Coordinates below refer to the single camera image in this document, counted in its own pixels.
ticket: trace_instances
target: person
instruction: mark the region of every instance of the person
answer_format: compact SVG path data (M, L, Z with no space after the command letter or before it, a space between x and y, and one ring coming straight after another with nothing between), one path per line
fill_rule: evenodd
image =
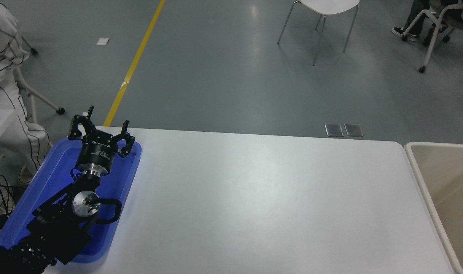
M452 4L456 4L456 3L458 3L458 0L441 0L441 4L443 6L452 5ZM419 14L419 12L421 12L422 10L428 10L428 9L430 9L430 7L431 6L429 4L429 0L414 0L412 2L412 7L410 8L410 13L409 13L409 16L407 17L407 21L406 21L404 27L402 27L402 28L393 27L392 30L391 30L392 33L399 36L399 37L402 37L403 33L404 33L404 30L406 30L410 26L410 24L414 21L414 19ZM461 9L450 9L450 10L447 10L446 14L449 15L449 16L452 16L452 17L454 17L454 18L456 18L458 20L463 21L463 10L461 10ZM416 24L414 24L414 26L412 26L412 28L410 29L410 32L407 33L407 40L416 41L418 39L418 37L419 37L419 35L421 34L421 31L422 31L424 18L426 18L425 15L421 16L421 18L419 18L419 20L416 22ZM445 31L446 28L447 28L447 25L444 24L440 29L440 33Z
M393 27L392 33L395 35L402 37L404 30L407 29L410 24L414 21L415 17L421 12L422 10L428 10L430 8L429 0L414 0L412 2L412 7L410 8L409 16L407 17L407 21L404 24L404 27L398 28ZM422 31L422 25L424 23L424 18L426 16L422 16L419 20L412 26L410 32L407 33L407 40L409 41L416 41Z
M28 185L52 146L47 131L27 122L27 111L19 95L13 70L28 58L22 48L17 19L0 3L0 109L14 109L17 118L0 137L0 145L21 155L19 173L22 185Z

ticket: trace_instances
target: black shoe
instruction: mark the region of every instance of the black shoe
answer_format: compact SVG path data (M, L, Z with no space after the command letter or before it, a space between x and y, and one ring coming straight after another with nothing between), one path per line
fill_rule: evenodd
M403 33L404 33L404 28L392 28L392 33L394 33L398 37L402 37ZM412 35L410 33L407 33L407 40L416 41L417 40L417 35Z

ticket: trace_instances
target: beige container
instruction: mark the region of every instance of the beige container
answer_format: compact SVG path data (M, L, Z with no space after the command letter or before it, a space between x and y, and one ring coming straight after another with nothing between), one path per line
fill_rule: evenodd
M463 274L463 145L408 143L405 150L449 260Z

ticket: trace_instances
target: blue tray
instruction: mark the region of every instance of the blue tray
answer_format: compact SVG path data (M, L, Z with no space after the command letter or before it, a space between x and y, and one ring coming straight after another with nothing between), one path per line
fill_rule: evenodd
M0 232L1 246L10 248L27 236L30 232L26 227L34 218L32 212L35 208L73 182L70 170L75 166L81 146L82 142L78 140L62 139L56 142ZM115 155L111 173L101 177L96 193L101 198L119 199L124 206L141 154L142 147L135 142L126 158ZM100 218L111 218L114 210L113 206L102 206ZM88 232L92 240L72 262L90 263L101 258L110 247L117 225L118 221L109 225L94 224Z

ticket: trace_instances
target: metal floor plate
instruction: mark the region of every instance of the metal floor plate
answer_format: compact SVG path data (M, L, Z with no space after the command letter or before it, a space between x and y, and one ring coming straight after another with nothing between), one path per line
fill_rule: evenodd
M351 137L363 137L363 131L359 124L345 124L346 135Z
M329 137L343 137L343 129L340 124L324 124L324 128Z

